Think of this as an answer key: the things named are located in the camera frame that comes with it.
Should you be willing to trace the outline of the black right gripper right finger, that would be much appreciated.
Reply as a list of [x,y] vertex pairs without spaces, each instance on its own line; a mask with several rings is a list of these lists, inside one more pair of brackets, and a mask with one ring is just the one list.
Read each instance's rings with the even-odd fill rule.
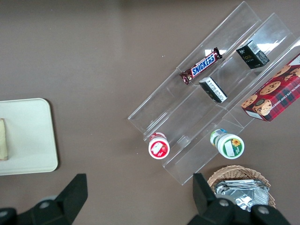
[[240,225],[236,220],[236,205],[224,198],[217,198],[201,173],[193,175],[193,199],[198,214],[190,225]]

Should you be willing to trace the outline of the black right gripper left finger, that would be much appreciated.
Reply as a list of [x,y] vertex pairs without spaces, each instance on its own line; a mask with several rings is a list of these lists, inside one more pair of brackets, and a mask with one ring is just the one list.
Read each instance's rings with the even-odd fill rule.
[[53,200],[44,200],[21,214],[22,225],[71,225],[88,198],[87,176],[77,174]]

